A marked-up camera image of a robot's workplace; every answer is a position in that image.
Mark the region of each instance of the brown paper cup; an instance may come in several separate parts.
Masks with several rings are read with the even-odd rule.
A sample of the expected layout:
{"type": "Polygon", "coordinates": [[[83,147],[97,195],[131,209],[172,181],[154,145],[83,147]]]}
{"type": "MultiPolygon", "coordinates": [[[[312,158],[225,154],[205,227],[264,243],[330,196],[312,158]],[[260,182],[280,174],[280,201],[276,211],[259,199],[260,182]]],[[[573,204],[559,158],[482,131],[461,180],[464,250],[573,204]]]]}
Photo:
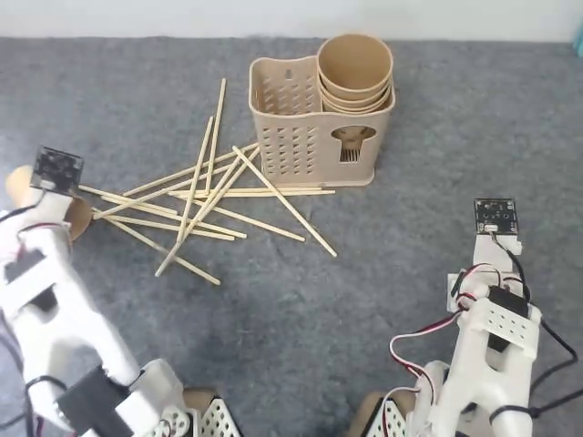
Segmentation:
{"type": "Polygon", "coordinates": [[[390,96],[391,96],[391,88],[387,88],[383,92],[383,95],[381,96],[381,98],[379,100],[377,100],[376,102],[372,103],[371,105],[369,105],[368,107],[361,107],[358,109],[352,109],[349,107],[342,107],[340,105],[335,104],[328,97],[326,97],[326,95],[320,95],[320,97],[322,98],[322,104],[323,104],[324,110],[327,110],[330,112],[340,112],[342,114],[355,115],[355,116],[363,115],[363,114],[370,114],[371,112],[374,112],[374,111],[380,109],[389,100],[390,96]]]}
{"type": "Polygon", "coordinates": [[[93,211],[91,210],[91,205],[84,198],[75,194],[72,196],[73,201],[66,211],[65,221],[71,224],[69,235],[71,236],[71,241],[75,241],[85,232],[89,223],[91,223],[93,211]]]}
{"type": "Polygon", "coordinates": [[[15,207],[21,208],[30,205],[28,187],[30,186],[32,176],[33,168],[30,166],[22,166],[14,170],[6,178],[6,192],[15,207]]]}
{"type": "MultiPolygon", "coordinates": [[[[25,207],[30,205],[32,202],[29,198],[30,193],[30,179],[33,174],[33,169],[30,166],[22,166],[14,170],[8,178],[6,178],[6,192],[11,198],[12,203],[17,208],[25,207]]],[[[71,224],[69,229],[69,235],[71,241],[75,241],[93,218],[93,213],[91,211],[91,206],[86,200],[80,198],[79,196],[73,194],[73,201],[66,211],[65,221],[71,224]]]]}
{"type": "Polygon", "coordinates": [[[325,95],[325,97],[328,100],[330,100],[332,103],[334,103],[338,107],[346,107],[346,108],[356,109],[356,110],[359,110],[362,107],[368,107],[371,104],[378,102],[379,99],[386,92],[387,88],[389,88],[392,84],[393,84],[393,80],[391,79],[389,81],[389,83],[387,84],[386,88],[381,88],[378,92],[376,92],[375,94],[373,94],[370,97],[363,98],[360,100],[346,100],[343,98],[338,98],[334,94],[332,94],[330,91],[328,91],[326,86],[324,86],[324,84],[322,83],[322,78],[320,77],[320,75],[318,75],[318,90],[320,91],[320,95],[325,95]]]}
{"type": "Polygon", "coordinates": [[[347,34],[326,41],[318,50],[318,73],[334,96],[369,98],[386,88],[393,76],[393,54],[380,39],[347,34]]]}

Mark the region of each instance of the gray carpet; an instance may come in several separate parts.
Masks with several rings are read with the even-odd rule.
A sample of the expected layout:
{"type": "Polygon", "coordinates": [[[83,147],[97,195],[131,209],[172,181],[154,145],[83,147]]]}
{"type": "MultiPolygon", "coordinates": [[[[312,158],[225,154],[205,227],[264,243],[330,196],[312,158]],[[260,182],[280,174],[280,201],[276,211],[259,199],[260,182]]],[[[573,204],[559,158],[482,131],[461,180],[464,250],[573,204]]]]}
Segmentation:
{"type": "MultiPolygon", "coordinates": [[[[33,162],[39,145],[82,155],[83,182],[113,191],[189,166],[223,76],[220,150],[249,144],[250,62],[307,56],[319,44],[0,40],[0,176],[33,162]]],[[[249,238],[190,239],[181,254],[220,277],[220,288],[177,266],[154,279],[161,256],[105,222],[75,245],[80,275],[138,359],[164,357],[186,384],[217,387],[247,436],[337,437],[367,392],[413,383],[389,360],[387,341],[445,315],[445,274],[471,262],[475,197],[517,198],[534,299],[583,351],[583,60],[557,45],[392,47],[397,105],[373,184],[292,201],[338,259],[313,239],[302,245],[214,216],[249,238]]],[[[249,184],[247,174],[240,185],[249,184]]],[[[223,205],[305,233],[275,199],[223,205]]],[[[448,361],[455,334],[404,344],[403,354],[448,361]]],[[[565,355],[546,335],[539,353],[536,374],[565,355]]],[[[72,375],[94,362],[82,354],[72,375]]],[[[582,371],[546,383],[534,404],[583,385],[582,371]]],[[[20,396],[3,352],[2,375],[5,418],[20,396]]],[[[579,400],[549,412],[535,435],[581,435],[582,408],[579,400]]]]}

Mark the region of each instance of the perforated plastic part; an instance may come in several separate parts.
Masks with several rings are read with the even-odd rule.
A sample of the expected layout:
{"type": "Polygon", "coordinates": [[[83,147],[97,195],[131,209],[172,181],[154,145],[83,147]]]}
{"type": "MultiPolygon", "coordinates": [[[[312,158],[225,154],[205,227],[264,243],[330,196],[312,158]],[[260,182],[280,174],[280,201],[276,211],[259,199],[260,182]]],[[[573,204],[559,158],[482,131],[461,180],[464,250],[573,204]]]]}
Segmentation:
{"type": "Polygon", "coordinates": [[[201,437],[240,437],[223,399],[214,399],[202,416],[201,437]]]}
{"type": "Polygon", "coordinates": [[[316,56],[260,58],[251,64],[249,106],[263,174],[280,186],[367,185],[394,107],[394,89],[377,112],[345,115],[322,112],[316,80],[316,56]],[[374,135],[332,134],[343,128],[353,132],[349,127],[370,128],[374,135]],[[351,159],[346,159],[346,148],[351,159]]]}
{"type": "Polygon", "coordinates": [[[476,302],[476,317],[470,324],[474,330],[487,330],[523,349],[524,354],[535,359],[538,347],[538,326],[488,299],[476,302]]]}
{"type": "Polygon", "coordinates": [[[182,410],[169,407],[162,414],[159,425],[145,437],[182,437],[186,435],[190,427],[189,416],[182,410]]]}
{"type": "Polygon", "coordinates": [[[389,432],[389,437],[405,437],[405,419],[399,412],[396,403],[391,399],[388,399],[376,412],[366,437],[384,437],[383,409],[385,410],[386,429],[389,432]]]}

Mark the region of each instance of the circuit board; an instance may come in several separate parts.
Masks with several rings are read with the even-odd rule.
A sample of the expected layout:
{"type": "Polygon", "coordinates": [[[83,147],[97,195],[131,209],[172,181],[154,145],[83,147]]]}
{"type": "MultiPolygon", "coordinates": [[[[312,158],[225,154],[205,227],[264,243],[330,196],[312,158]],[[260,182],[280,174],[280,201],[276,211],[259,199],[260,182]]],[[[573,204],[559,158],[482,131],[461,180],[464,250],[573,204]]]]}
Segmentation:
{"type": "Polygon", "coordinates": [[[518,235],[517,205],[512,198],[477,198],[476,233],[518,235]]]}
{"type": "Polygon", "coordinates": [[[41,147],[36,155],[31,187],[68,194],[79,185],[82,170],[83,158],[41,147]]]}

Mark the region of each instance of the beige plastic basket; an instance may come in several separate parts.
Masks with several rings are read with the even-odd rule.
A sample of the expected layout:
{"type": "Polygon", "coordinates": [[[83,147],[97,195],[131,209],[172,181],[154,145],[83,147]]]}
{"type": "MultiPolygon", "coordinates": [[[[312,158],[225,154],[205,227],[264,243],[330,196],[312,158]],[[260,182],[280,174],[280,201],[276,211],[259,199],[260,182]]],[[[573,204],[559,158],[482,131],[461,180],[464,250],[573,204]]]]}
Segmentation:
{"type": "Polygon", "coordinates": [[[322,112],[316,56],[255,60],[249,106],[263,174],[280,186],[369,184],[394,103],[391,87],[390,98],[377,112],[322,112]]]}

